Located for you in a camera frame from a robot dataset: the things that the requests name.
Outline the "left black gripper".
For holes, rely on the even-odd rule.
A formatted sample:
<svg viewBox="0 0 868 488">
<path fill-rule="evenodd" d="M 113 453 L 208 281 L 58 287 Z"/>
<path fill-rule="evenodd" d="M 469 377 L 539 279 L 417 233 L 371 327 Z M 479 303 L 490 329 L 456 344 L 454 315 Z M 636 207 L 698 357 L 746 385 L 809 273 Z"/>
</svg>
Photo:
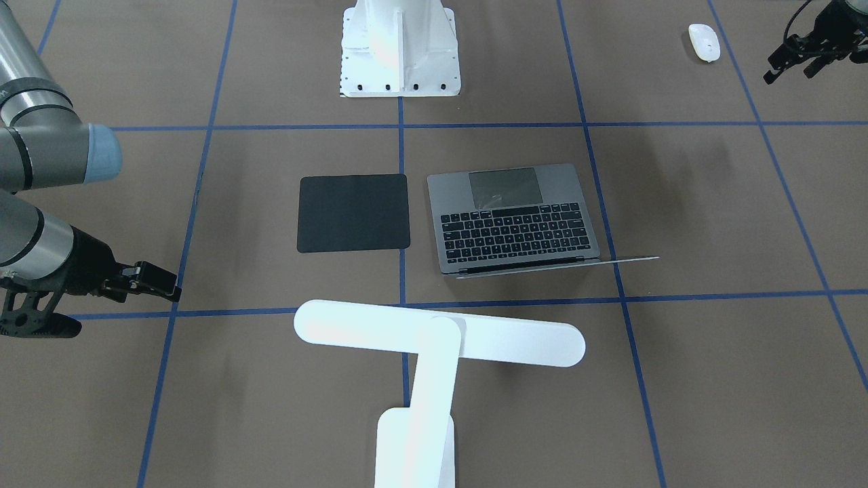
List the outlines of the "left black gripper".
<svg viewBox="0 0 868 488">
<path fill-rule="evenodd" d="M 866 31 L 866 1 L 831 1 L 816 16 L 812 31 L 804 38 L 803 55 L 848 58 L 853 64 L 865 64 Z"/>
</svg>

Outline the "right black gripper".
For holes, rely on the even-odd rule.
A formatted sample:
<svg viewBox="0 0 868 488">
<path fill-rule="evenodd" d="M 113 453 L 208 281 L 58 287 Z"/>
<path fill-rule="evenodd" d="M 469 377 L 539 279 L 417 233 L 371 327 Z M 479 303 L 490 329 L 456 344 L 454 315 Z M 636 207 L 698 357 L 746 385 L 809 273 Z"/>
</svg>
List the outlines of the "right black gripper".
<svg viewBox="0 0 868 488">
<path fill-rule="evenodd" d="M 72 228 L 73 247 L 61 268 L 63 293 L 69 296 L 96 296 L 113 302 L 126 302 L 128 290 L 124 270 L 130 264 L 118 262 L 111 247 L 92 235 Z M 133 268 L 133 292 L 178 303 L 182 288 L 178 277 L 150 262 L 137 262 Z"/>
</svg>

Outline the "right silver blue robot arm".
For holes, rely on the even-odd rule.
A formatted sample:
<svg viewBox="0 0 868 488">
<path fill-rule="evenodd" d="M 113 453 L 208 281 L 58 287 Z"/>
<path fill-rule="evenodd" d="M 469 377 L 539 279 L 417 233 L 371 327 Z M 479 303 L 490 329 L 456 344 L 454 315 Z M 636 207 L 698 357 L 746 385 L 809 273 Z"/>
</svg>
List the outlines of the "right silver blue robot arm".
<svg viewBox="0 0 868 488">
<path fill-rule="evenodd" d="M 2 286 L 43 297 L 148 294 L 177 302 L 175 274 L 122 264 L 111 247 L 20 199 L 19 192 L 104 182 L 122 169 L 115 132 L 85 123 L 2 3 Z"/>
</svg>

